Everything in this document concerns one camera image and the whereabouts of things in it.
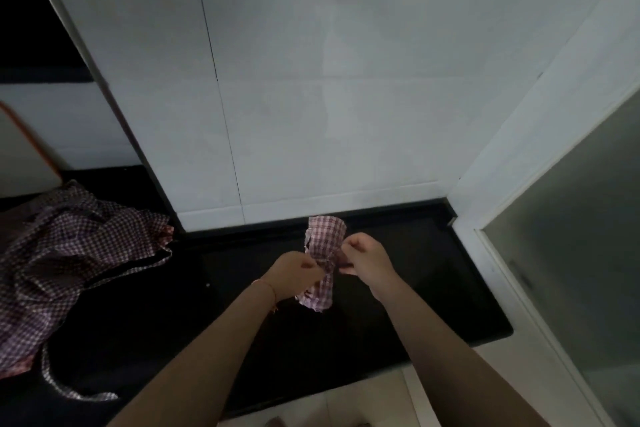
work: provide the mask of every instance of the bracelet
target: bracelet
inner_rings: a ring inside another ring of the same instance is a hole
[[[262,282],[271,287],[271,292],[273,292],[273,307],[271,308],[271,312],[276,312],[276,310],[278,310],[278,294],[276,294],[276,289],[274,289],[269,282],[262,278],[257,278],[251,283],[251,285],[255,284],[256,282]]]

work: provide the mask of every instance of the forearm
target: forearm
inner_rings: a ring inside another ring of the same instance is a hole
[[[249,286],[109,427],[215,426],[244,356],[273,304],[268,284]]]
[[[443,427],[548,427],[402,280],[379,295]]]

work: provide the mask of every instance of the tile floor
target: tile floor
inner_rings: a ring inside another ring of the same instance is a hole
[[[262,427],[273,417],[280,417],[287,427],[440,425],[412,366],[220,422],[219,427]]]

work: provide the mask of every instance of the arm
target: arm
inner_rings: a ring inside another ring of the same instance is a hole
[[[324,276],[308,255],[282,255],[167,365],[108,427],[214,426],[255,334],[277,301]]]
[[[387,310],[443,427],[548,427],[542,417],[396,273],[380,243],[363,233],[342,251]]]

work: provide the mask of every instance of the black countertop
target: black countertop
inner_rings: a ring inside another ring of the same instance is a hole
[[[68,172],[100,199],[166,212],[143,167]],[[20,199],[0,200],[0,208]],[[447,223],[444,201],[338,213],[348,232],[387,248],[398,273],[465,341],[475,346],[513,330]],[[276,257],[302,250],[305,219],[189,234],[166,265],[82,293],[49,341],[57,379],[83,393],[120,399],[61,398],[32,371],[0,380],[0,424],[105,425]],[[323,313],[280,303],[259,333],[229,395],[235,417],[336,388],[408,362],[381,307],[357,277],[336,275]]]

